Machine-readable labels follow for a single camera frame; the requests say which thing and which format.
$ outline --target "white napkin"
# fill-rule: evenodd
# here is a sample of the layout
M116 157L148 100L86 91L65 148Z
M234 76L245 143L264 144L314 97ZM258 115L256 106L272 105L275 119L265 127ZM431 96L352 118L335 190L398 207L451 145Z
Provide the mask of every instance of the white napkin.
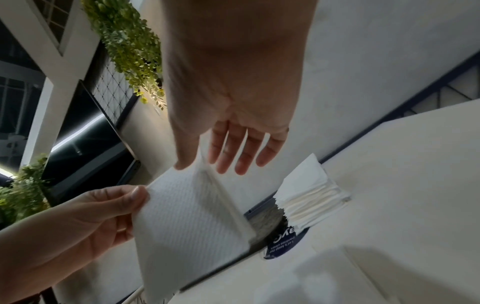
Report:
M258 288L254 294L254 304L389 302L342 248L327 250L297 263Z
M149 304L231 262L255 236L247 220L200 159L170 169L149 187L149 203L133 219Z
M273 197L288 224L300 233L342 208L350 194L329 179L311 154L283 180Z

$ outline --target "table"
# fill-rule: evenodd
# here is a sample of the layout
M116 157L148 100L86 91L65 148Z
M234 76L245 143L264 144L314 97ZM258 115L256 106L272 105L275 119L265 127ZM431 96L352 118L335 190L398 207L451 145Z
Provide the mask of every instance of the table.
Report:
M324 164L347 207L283 256L257 253L170 304L253 303L283 269L340 245L403 303L480 301L479 116L477 100L380 125Z

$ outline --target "light strip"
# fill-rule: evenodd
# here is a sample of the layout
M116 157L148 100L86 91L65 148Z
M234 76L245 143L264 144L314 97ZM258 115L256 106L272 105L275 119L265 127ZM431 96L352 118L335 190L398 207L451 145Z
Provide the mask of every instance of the light strip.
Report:
M69 141L73 140L75 137L80 135L81 133L85 132L88 128L93 126L96 122L100 121L101 118L105 117L103 114L98 115L97 117L93 118L90 122L88 122L86 125L84 125L81 129L76 131L75 133L71 134L67 138L63 139L60 141L58 144L54 145L52 148L52 152L55 152L58 150L60 147L62 147L64 144L68 143Z
M10 178L16 177L13 173L3 170L2 168L0 168L0 174Z

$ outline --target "sticker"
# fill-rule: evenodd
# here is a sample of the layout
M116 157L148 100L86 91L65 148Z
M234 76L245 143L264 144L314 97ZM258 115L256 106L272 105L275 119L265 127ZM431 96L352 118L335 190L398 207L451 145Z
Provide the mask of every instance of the sticker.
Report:
M286 227L281 230L281 233L278 234L275 240L266 247L263 258L274 259L285 254L300 242L308 230L308 228L304 229L299 235L295 233L295 228L293 227Z

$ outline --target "green plant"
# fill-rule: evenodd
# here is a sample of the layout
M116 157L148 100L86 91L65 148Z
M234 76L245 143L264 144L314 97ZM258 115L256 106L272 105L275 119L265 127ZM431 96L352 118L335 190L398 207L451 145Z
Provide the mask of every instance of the green plant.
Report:
M0 187L0 218L3 224L16 221L50 208L44 197L46 182L42 173L47 158L42 157L32 165L20 169L9 187Z
M160 40L129 0L81 0L93 29L100 35L117 72L124 73L137 96L144 88L163 110L164 91Z

